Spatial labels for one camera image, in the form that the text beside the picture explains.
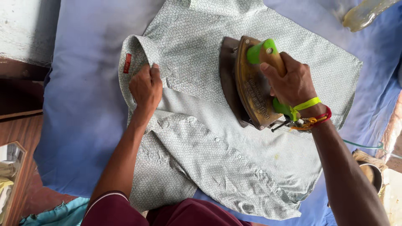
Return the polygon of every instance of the clothing iron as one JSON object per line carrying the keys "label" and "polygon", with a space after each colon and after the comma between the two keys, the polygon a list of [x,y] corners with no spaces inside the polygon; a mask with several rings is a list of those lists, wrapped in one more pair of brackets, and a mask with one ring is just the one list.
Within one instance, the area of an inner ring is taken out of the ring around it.
{"label": "clothing iron", "polygon": [[[300,126],[290,107],[270,95],[268,79],[261,73],[260,63],[275,67],[281,77],[287,73],[272,39],[259,41],[242,36],[239,40],[224,37],[219,56],[222,89],[228,104],[242,127],[272,131],[281,126]],[[278,120],[285,114],[285,121]]]}

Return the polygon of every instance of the red label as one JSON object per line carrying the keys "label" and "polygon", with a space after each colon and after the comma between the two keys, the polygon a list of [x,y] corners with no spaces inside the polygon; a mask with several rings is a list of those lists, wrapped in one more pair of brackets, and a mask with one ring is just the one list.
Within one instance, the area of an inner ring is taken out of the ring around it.
{"label": "red label", "polygon": [[131,64],[131,54],[126,55],[126,62],[124,63],[124,74],[128,74],[128,70],[130,69],[130,64]]}

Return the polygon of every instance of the metal bowl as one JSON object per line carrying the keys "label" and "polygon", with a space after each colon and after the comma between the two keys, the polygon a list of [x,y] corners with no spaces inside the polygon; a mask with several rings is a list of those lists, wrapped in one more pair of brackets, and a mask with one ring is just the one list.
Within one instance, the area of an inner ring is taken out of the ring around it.
{"label": "metal bowl", "polygon": [[[359,164],[360,168],[363,170],[367,178],[370,180],[371,184],[374,186],[374,188],[377,190],[377,193],[381,190],[382,187],[382,175],[381,175],[381,170],[368,162],[364,161],[357,161]],[[369,169],[371,169],[370,172],[367,172],[367,170],[364,170],[365,168],[367,169],[367,166]]]}

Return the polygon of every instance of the blue cloth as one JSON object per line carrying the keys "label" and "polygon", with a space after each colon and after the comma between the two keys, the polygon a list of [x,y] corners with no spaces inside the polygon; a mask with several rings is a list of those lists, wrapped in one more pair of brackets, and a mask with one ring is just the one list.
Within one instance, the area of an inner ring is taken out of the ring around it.
{"label": "blue cloth", "polygon": [[20,226],[75,226],[80,225],[89,199],[78,197],[67,204],[61,204],[52,211],[30,215],[22,219]]}
{"label": "blue cloth", "polygon": [[[269,0],[265,4],[364,62],[355,100],[340,134],[346,140],[374,146],[401,89],[394,72],[402,50],[402,1],[356,33],[343,28],[333,15],[337,2]],[[91,195],[126,129],[127,106],[117,76],[122,42],[130,34],[142,35],[162,4],[163,0],[61,1],[41,140],[34,153],[44,186],[80,197]],[[326,220],[330,212],[325,184],[317,184],[300,210],[300,218],[284,222],[331,224]]]}

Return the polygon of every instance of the shirt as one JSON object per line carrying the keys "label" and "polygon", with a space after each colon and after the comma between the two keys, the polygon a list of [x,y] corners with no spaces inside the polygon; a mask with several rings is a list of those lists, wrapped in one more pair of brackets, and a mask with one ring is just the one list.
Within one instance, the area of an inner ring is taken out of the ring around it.
{"label": "shirt", "polygon": [[131,207],[124,193],[110,191],[88,206],[81,226],[251,226],[251,223],[238,220],[231,213],[213,203],[185,199],[176,205],[167,205],[150,210],[144,218]]}

